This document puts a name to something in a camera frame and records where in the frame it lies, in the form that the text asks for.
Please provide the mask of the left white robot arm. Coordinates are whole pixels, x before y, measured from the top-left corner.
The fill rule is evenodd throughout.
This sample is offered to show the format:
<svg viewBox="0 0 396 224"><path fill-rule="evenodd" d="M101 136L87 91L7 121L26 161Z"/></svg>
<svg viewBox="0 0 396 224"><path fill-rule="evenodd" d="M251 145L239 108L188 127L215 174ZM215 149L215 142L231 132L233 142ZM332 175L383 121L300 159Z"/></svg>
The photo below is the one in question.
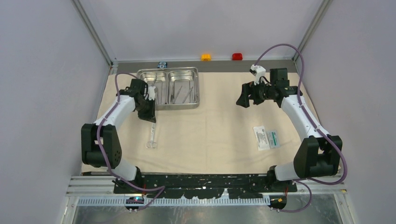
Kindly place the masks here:
<svg viewBox="0 0 396 224"><path fill-rule="evenodd" d="M118 130L133 112L138 118L156 123L156 88L140 79L132 79L125 89L117 88L111 107L94 123L81 128L82 162L95 168L105 167L111 175L126 180L132 193L142 190L141 171L122 157Z"/></svg>

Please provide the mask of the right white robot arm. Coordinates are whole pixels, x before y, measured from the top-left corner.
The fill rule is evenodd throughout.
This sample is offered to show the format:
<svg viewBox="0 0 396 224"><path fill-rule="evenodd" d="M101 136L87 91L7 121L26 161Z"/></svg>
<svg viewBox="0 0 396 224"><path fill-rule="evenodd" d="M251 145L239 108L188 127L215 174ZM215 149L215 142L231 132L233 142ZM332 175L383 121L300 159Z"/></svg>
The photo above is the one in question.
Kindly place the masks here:
<svg viewBox="0 0 396 224"><path fill-rule="evenodd" d="M271 191L279 191L285 181L334 176L345 158L340 155L342 140L330 135L316 120L306 105L301 86L291 86L286 68L271 69L270 79L265 78L266 70L252 65L250 73L255 80L242 85L241 95L236 104L248 108L250 104L259 105L266 100L274 101L291 120L301 145L293 161L273 166L266 179Z"/></svg>

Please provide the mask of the wire mesh steel basket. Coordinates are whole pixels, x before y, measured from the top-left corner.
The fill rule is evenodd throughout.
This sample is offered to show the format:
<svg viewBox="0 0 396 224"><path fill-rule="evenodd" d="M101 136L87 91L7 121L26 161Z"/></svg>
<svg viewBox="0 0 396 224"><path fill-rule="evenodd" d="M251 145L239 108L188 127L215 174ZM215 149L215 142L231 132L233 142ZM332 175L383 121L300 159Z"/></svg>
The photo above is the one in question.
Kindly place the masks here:
<svg viewBox="0 0 396 224"><path fill-rule="evenodd" d="M158 89L157 110L187 110L200 104L196 67L141 69L137 71L137 77Z"/></svg>

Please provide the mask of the white sterile pouch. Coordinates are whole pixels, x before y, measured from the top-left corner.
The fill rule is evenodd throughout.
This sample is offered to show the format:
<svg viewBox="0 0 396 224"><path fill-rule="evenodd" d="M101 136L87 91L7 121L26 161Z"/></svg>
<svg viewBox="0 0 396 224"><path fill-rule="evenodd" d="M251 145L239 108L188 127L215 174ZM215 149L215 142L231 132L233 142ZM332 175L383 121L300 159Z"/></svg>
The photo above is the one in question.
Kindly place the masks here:
<svg viewBox="0 0 396 224"><path fill-rule="evenodd" d="M255 133L258 151L269 150L270 144L267 137L267 133L265 131L265 127L255 126L253 127L253 131Z"/></svg>

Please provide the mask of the green white packet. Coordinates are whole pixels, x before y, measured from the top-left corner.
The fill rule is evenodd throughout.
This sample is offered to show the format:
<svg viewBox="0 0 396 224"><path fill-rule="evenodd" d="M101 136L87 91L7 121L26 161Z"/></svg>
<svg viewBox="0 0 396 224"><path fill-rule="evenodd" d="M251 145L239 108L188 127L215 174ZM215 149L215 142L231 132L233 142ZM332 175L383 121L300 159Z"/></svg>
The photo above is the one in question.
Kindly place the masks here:
<svg viewBox="0 0 396 224"><path fill-rule="evenodd" d="M280 147L280 142L279 142L276 130L267 131L267 137L268 137L269 146L271 149Z"/></svg>

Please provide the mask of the beige cloth wrap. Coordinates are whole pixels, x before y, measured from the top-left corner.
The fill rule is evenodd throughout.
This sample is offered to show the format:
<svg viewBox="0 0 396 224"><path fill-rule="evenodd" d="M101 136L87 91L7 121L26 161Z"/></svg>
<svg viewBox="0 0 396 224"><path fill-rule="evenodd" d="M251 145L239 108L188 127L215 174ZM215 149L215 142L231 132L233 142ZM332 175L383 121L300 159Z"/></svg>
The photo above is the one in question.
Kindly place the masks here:
<svg viewBox="0 0 396 224"><path fill-rule="evenodd" d="M271 100L236 105L253 79L249 72L200 72L197 108L156 112L157 148L146 148L152 124L131 113L118 130L122 157L145 173L264 174L291 162L301 141L286 113ZM258 151L255 126L276 130L280 147Z"/></svg>

